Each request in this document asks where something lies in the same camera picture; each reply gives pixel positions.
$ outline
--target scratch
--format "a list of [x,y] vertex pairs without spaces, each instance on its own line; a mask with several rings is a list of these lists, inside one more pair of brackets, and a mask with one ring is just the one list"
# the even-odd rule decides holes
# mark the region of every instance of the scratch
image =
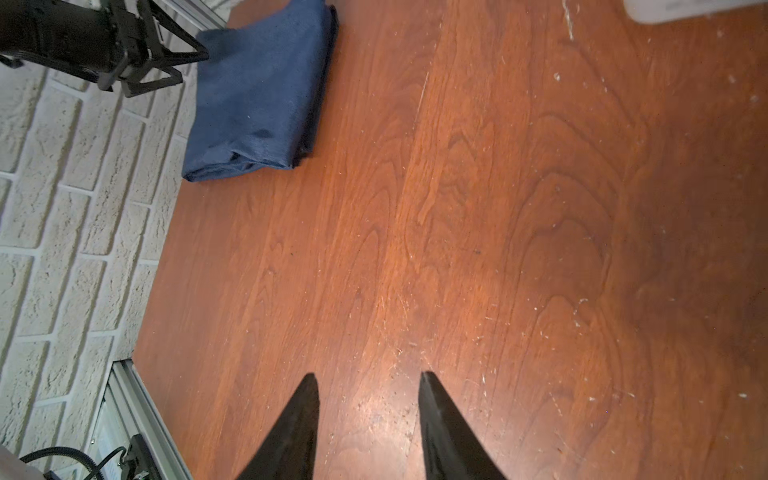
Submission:
[[554,399],[554,395],[552,395],[550,393],[549,396],[550,396],[550,398],[552,398],[552,402],[554,402],[554,407],[558,410],[558,414],[560,414],[560,416],[563,416],[563,411],[560,410],[560,406],[558,405],[558,401]]
[[406,316],[406,319],[408,318],[408,309],[406,309],[406,303],[402,301],[402,297],[400,294],[397,294],[397,299],[400,300],[400,306],[402,307],[402,314]]
[[426,357],[426,351],[425,351],[425,350],[422,350],[422,360],[424,360],[425,362],[427,362],[427,365],[429,366],[429,369],[430,369],[430,370],[433,370],[433,371],[435,370],[435,367],[433,367],[433,366],[432,366],[432,363],[431,363],[431,362],[429,362],[429,360],[427,359],[427,357]]
[[427,76],[424,77],[424,85],[422,86],[422,96],[419,97],[419,106],[416,107],[416,116],[419,115],[419,110],[422,108],[422,100],[424,100],[424,90],[427,89],[427,81],[429,80],[429,72],[427,72]]
[[565,443],[565,440],[563,439],[562,435],[560,435],[560,433],[555,431],[554,434],[558,436],[558,438],[560,439],[561,442],[563,442],[563,446],[565,447],[565,449],[568,450],[571,454],[573,454],[573,456],[576,457],[576,459],[579,462],[586,462],[587,461],[586,458],[584,458],[581,455],[579,455],[578,453],[576,453],[576,451],[574,449],[572,449],[570,446],[568,446],[567,443]]
[[571,11],[568,10],[568,0],[563,0],[563,12],[565,12],[565,24],[568,26],[568,37],[574,40],[574,22],[571,20]]

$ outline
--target metal frame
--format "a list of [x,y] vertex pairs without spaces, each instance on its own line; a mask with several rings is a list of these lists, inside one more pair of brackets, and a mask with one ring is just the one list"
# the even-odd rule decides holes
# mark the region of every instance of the metal frame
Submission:
[[163,0],[166,5],[200,30],[226,28],[227,22],[210,9],[203,0]]
[[126,434],[131,437],[140,433],[144,437],[163,479],[192,480],[132,361],[112,365],[107,395],[114,399]]

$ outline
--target white object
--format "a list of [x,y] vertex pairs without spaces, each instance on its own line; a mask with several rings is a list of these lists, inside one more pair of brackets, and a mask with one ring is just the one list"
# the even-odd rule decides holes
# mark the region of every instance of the white object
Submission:
[[629,16],[640,23],[661,23],[729,8],[743,7],[765,0],[624,0]]

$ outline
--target black cable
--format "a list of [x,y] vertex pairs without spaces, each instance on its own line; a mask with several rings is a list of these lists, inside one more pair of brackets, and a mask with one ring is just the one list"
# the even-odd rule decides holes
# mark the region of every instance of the black cable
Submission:
[[125,456],[125,453],[127,452],[125,447],[117,447],[115,450],[112,450],[112,452],[109,455],[104,457],[104,460],[102,460],[100,464],[96,465],[96,472],[91,472],[90,474],[88,474],[87,477],[83,478],[83,480],[91,480],[94,477],[94,475],[100,475],[101,469],[104,467],[104,465],[106,465],[107,462],[112,460],[112,457],[114,457],[120,452],[123,452],[123,455],[120,455],[120,459],[118,460],[118,465],[120,465],[123,462],[123,457]]
[[36,452],[32,452],[32,453],[28,453],[27,455],[24,455],[19,460],[21,460],[24,463],[29,463],[39,458],[49,457],[52,455],[69,457],[74,460],[77,460],[78,462],[83,464],[85,468],[87,468],[88,471],[91,473],[91,475],[89,475],[89,478],[92,478],[93,475],[95,475],[96,480],[104,480],[104,476],[101,474],[101,472],[99,472],[99,468],[96,466],[96,462],[94,462],[91,457],[84,454],[80,450],[71,449],[69,447],[48,447],[47,449],[40,449]]

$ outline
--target wood grain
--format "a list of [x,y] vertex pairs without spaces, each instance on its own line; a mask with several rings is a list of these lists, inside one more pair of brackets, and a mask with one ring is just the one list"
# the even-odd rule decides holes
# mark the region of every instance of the wood grain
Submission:
[[134,361],[193,477],[311,371],[316,478],[423,478],[426,369],[509,478],[768,477],[768,10],[336,6],[314,155],[181,188]]

